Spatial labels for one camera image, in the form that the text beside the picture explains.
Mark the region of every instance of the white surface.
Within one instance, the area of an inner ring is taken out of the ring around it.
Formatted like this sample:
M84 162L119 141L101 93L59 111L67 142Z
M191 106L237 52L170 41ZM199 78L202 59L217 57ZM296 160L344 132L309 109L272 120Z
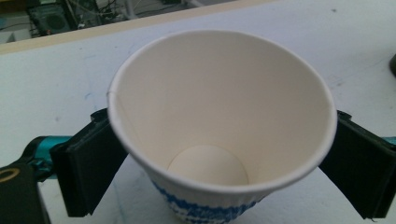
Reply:
M28 29L22 29L18 31L0 32L0 44L5 44L14 41L20 41L30 39L30 33Z
M396 1L279 1L77 42L0 55L0 165L34 137L74 134L106 107L118 67L162 35L221 28L260 35L311 63L337 108L380 136L396 134ZM67 217L55 180L40 184L53 223L179 223L147 176L128 158L91 217ZM380 224L396 223L396 205ZM275 192L234 223L372 223L363 220L319 169Z

